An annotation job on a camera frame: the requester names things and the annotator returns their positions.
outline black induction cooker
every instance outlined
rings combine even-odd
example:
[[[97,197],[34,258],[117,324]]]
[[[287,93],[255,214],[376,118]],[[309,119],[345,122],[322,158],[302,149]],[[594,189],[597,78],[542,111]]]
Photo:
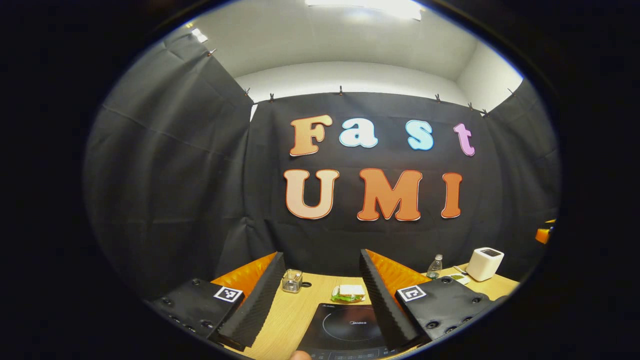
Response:
[[[298,350],[317,360],[379,359],[385,346],[371,305],[320,304]]]

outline water bottle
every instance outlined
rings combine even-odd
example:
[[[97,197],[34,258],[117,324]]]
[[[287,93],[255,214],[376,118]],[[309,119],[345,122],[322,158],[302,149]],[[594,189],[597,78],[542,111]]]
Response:
[[[440,271],[442,270],[442,255],[436,255],[436,259],[433,260],[431,266],[429,266],[429,270],[427,271],[427,277],[431,280],[437,279],[440,276]]]

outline orange letter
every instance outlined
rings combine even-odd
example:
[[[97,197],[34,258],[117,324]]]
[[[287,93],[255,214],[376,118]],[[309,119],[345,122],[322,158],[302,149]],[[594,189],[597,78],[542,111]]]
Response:
[[[385,173],[378,168],[365,168],[360,171],[364,179],[364,205],[358,213],[358,219],[373,221],[380,217],[376,211],[376,201],[380,205],[382,215],[389,220],[400,203],[400,210],[396,219],[400,221],[414,221],[420,218],[418,211],[418,184],[422,180],[422,173],[416,170],[405,170],[400,175],[396,186],[391,184]]]
[[[305,119],[293,120],[293,148],[289,151],[291,156],[309,155],[318,152],[318,146],[313,144],[311,138],[316,138],[317,142],[324,140],[324,127],[313,124],[322,124],[330,126],[333,121],[329,115],[321,115],[316,117],[308,117]]]
[[[447,185],[447,197],[442,210],[442,217],[444,218],[456,218],[460,216],[460,183],[462,182],[462,175],[455,172],[448,172],[442,176],[444,183]]]
[[[333,182],[340,177],[336,170],[318,170],[320,179],[320,202],[317,206],[305,205],[305,180],[309,177],[306,170],[287,170],[287,209],[299,218],[318,219],[325,217],[333,207]]]

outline black curtain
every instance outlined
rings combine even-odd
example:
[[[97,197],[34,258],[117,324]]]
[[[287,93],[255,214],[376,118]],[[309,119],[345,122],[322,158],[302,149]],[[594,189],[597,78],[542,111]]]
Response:
[[[319,150],[289,156],[294,145],[292,120],[329,115]],[[362,117],[373,122],[378,144],[373,148],[346,147],[339,142],[342,123]],[[416,151],[408,145],[405,124],[428,122],[434,146]],[[472,132],[473,156],[465,155],[453,127],[463,123]],[[478,247],[506,253],[499,274],[520,279],[534,266],[544,245],[534,237],[539,225],[555,217],[559,204],[559,162],[554,133],[543,105],[524,81],[515,96],[488,117],[477,110],[420,97],[392,94],[315,94],[261,102],[250,125],[244,198],[249,215],[250,241],[284,252],[290,267],[305,272],[359,276],[358,253],[368,248],[426,271],[436,254],[444,266],[469,261]],[[374,222],[356,218],[362,210],[363,168],[380,168],[395,185],[404,170],[418,170],[421,218],[400,222],[382,216]],[[289,169],[310,172],[304,199],[319,200],[315,173],[335,169],[333,208],[318,220],[294,216],[285,205]],[[457,172],[461,215],[444,219],[442,175]]]
[[[103,251],[142,297],[190,277],[212,279],[225,244],[246,243],[251,105],[183,28],[140,56],[99,108],[86,149],[86,206]]]

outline white toaster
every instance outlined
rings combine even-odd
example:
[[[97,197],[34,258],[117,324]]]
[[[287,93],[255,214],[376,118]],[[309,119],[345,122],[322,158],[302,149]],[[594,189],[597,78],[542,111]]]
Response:
[[[474,250],[465,270],[476,281],[490,279],[498,270],[498,266],[504,258],[504,253],[490,247],[481,247]]]

